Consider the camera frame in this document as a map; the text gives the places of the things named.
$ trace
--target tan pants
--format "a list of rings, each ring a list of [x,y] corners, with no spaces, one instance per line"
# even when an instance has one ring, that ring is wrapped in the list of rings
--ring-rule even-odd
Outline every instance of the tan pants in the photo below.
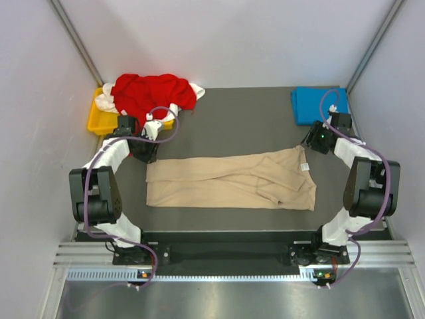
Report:
[[[147,205],[314,210],[316,185],[301,146],[229,158],[163,159],[147,166]]]

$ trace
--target gray tabletop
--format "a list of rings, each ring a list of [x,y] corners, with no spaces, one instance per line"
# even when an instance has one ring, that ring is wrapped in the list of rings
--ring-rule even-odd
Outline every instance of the gray tabletop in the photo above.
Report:
[[[158,159],[238,156],[297,146],[309,127],[294,122],[293,89],[207,89],[194,112],[180,113],[179,133],[160,145]],[[144,163],[125,159],[116,178],[125,214],[145,231],[310,231],[342,208],[349,168],[332,154],[306,150],[306,156],[317,185],[314,211],[148,207]]]

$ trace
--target white label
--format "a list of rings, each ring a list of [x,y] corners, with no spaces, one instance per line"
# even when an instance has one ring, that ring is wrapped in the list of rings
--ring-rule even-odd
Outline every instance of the white label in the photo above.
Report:
[[[309,171],[310,167],[308,166],[308,163],[301,164],[301,170],[302,171]]]

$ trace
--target red clothing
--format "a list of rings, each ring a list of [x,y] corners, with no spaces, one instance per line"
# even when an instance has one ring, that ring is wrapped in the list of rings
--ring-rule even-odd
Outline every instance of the red clothing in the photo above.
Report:
[[[156,106],[169,107],[170,103],[183,110],[193,110],[197,101],[189,82],[172,74],[155,76],[121,75],[111,95],[120,114],[135,116],[141,127],[145,125],[146,114]],[[166,117],[166,110],[154,111],[153,118]]]

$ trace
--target blue towel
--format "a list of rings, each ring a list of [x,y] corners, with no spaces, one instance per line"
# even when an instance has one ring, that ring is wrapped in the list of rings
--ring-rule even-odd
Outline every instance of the blue towel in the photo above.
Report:
[[[314,121],[323,122],[319,105],[320,100],[328,91],[328,88],[303,88],[297,87],[291,92],[292,108],[294,109],[294,117],[297,125],[313,125]],[[340,113],[348,113],[347,91],[344,88],[336,88],[339,92],[339,103],[337,111]],[[323,103],[323,113],[327,118],[329,107],[336,102],[336,94],[329,94]]]

